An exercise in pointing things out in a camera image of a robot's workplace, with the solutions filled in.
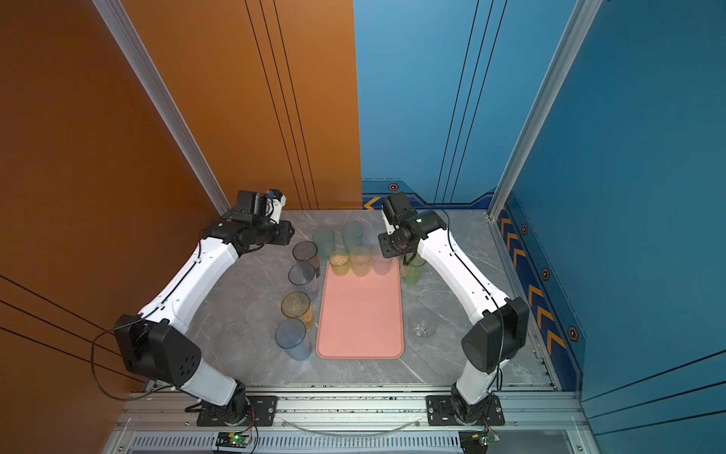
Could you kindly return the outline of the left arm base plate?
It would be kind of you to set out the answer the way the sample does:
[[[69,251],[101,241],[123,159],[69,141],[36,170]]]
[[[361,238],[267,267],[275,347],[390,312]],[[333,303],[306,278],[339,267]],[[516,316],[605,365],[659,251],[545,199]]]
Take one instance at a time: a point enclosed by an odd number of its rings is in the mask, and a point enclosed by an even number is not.
[[[207,402],[200,404],[197,419],[199,427],[271,427],[276,416],[278,397],[276,395],[240,395],[226,406]]]

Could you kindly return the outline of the small green glass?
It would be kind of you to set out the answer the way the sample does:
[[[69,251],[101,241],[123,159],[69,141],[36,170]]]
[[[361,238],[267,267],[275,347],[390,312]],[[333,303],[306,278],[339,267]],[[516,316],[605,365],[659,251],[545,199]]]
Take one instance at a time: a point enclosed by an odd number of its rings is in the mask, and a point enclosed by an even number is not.
[[[349,253],[344,249],[336,249],[330,253],[328,263],[334,274],[344,276],[350,270]]]

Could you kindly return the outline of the pale pink clear glass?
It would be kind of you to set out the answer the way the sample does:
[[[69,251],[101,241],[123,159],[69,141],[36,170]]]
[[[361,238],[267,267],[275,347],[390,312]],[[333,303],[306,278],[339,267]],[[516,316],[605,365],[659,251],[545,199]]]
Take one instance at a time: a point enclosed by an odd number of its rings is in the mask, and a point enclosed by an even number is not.
[[[378,275],[386,275],[391,271],[392,259],[384,257],[380,251],[372,252],[372,269]]]

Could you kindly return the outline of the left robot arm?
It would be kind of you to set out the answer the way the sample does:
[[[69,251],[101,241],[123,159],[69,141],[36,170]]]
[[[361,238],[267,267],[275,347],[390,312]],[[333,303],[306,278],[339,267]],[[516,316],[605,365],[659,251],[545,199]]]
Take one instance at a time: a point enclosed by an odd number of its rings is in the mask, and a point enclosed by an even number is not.
[[[128,371],[213,406],[233,401],[242,385],[205,361],[186,333],[217,280],[242,255],[289,245],[295,229],[281,219],[286,204],[279,189],[240,190],[236,204],[200,233],[195,251],[161,293],[138,314],[119,317],[112,332]]]

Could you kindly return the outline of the yellow-green short glass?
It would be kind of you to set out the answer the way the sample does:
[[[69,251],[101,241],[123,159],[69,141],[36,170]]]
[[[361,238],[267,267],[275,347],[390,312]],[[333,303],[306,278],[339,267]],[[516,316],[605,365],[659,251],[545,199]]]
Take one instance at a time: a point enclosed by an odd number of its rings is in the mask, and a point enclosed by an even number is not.
[[[357,277],[369,274],[372,263],[372,252],[368,246],[353,247],[349,253],[351,270]]]

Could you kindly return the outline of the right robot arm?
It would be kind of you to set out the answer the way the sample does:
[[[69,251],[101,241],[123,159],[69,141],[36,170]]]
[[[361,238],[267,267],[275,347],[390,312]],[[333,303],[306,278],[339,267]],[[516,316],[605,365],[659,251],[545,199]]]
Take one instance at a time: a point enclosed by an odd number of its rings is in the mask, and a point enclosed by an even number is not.
[[[384,257],[421,257],[448,285],[472,324],[461,340],[467,363],[452,391],[461,417],[471,418],[492,393],[499,372],[525,346],[529,304],[510,297],[480,272],[438,213],[417,211],[402,192],[387,196],[382,212],[386,232],[378,241]]]

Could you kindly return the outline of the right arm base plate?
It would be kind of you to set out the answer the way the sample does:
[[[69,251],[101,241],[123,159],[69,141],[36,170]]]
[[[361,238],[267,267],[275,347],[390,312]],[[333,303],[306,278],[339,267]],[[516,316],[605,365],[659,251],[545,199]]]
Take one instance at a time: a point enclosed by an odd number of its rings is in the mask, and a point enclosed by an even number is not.
[[[434,427],[502,427],[506,424],[500,399],[493,393],[489,393],[476,404],[469,404],[458,395],[428,395],[425,406],[427,421]]]

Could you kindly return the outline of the clear short glass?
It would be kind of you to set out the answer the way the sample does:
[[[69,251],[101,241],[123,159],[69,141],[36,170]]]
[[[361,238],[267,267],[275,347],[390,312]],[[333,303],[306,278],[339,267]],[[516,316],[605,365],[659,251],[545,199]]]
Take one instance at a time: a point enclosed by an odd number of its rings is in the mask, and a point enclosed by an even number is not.
[[[427,309],[418,309],[408,316],[408,330],[416,339],[428,340],[438,329],[437,316]]]

